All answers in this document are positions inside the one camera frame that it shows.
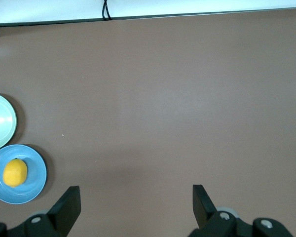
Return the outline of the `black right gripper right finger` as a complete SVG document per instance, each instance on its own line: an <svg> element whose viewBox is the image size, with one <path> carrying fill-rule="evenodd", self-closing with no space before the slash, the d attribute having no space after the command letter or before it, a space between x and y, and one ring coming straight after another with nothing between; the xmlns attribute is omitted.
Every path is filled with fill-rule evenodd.
<svg viewBox="0 0 296 237"><path fill-rule="evenodd" d="M198 224L190 237L237 237L237 218L228 208L218 210L203 185L193 185L193 213Z"/></svg>

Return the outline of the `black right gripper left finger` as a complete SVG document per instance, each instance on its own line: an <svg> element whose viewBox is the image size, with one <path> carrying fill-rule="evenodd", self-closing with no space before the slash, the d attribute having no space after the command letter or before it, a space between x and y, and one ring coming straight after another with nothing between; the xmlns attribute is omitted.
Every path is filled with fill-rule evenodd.
<svg viewBox="0 0 296 237"><path fill-rule="evenodd" d="M23 225L23 234L25 237L66 237L80 213L80 188L71 186L47 213L28 218Z"/></svg>

